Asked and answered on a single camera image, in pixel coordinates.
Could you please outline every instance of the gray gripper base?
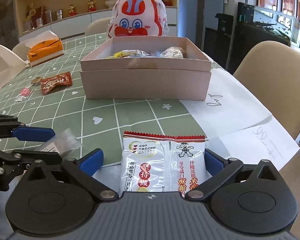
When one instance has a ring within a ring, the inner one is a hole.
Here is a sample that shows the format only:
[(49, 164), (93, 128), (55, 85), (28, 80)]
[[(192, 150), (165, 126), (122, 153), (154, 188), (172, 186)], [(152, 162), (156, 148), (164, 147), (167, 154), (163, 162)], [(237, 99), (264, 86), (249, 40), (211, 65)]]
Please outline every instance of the gray gripper base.
[(288, 232), (264, 237), (232, 232), (216, 222), (204, 204), (184, 200), (178, 192), (125, 192), (118, 201), (102, 203), (87, 223), (70, 233), (36, 238), (16, 232), (10, 239), (296, 240)]

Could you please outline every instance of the green tablecloth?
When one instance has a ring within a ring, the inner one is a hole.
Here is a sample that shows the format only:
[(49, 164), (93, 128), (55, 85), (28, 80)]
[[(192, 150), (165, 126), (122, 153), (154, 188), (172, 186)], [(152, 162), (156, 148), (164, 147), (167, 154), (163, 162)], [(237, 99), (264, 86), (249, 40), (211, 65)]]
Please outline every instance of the green tablecloth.
[[(66, 41), (63, 56), (22, 71), (0, 90), (0, 114), (18, 116), (27, 126), (53, 128), (56, 133), (70, 128), (83, 144), (72, 157), (80, 158), (101, 148), (105, 155), (104, 165), (121, 160), (125, 130), (166, 135), (204, 134), (178, 100), (86, 99), (80, 60), (105, 41), (105, 33)], [(45, 96), (37, 87), (26, 101), (15, 103), (15, 97), (33, 78), (68, 71), (72, 86), (60, 86)], [(6, 138), (0, 139), (0, 150), (34, 149), (41, 144)]]

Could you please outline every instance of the white chair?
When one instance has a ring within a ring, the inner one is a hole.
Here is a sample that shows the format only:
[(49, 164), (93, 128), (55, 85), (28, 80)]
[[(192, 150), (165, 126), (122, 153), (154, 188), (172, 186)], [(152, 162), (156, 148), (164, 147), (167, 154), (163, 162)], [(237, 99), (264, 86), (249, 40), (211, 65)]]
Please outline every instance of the white chair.
[(23, 41), (23, 42), (20, 42), (19, 44), (17, 44), (12, 49), (12, 52), (17, 54), (24, 61), (27, 61), (28, 60), (28, 51), (29, 51), (30, 48), (25, 45), (25, 42), (26, 41)]
[(26, 65), (18, 55), (0, 45), (0, 89), (18, 75)]
[(263, 41), (249, 51), (233, 76), (296, 139), (300, 133), (300, 53), (276, 41)]
[(93, 35), (97, 33), (105, 33), (110, 23), (111, 17), (102, 18), (91, 23), (85, 32), (85, 36)]

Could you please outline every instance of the potted plant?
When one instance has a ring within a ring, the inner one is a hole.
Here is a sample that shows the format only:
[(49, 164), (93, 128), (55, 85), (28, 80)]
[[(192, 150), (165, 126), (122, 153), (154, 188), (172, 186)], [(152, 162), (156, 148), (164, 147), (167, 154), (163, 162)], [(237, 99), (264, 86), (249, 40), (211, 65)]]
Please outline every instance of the potted plant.
[(115, 2), (116, 2), (117, 0), (106, 0), (105, 1), (105, 5), (109, 8), (109, 9), (111, 9), (111, 8), (113, 8), (113, 6), (115, 5)]

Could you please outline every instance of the pink box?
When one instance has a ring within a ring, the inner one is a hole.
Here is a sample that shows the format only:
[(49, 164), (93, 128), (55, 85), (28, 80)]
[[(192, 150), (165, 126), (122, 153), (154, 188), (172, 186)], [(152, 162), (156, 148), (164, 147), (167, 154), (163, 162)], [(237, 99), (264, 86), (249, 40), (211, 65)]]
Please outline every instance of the pink box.
[[(106, 58), (124, 49), (149, 54), (177, 46), (185, 58)], [(81, 60), (87, 99), (141, 98), (205, 100), (211, 61), (189, 39), (179, 37), (114, 37)]]

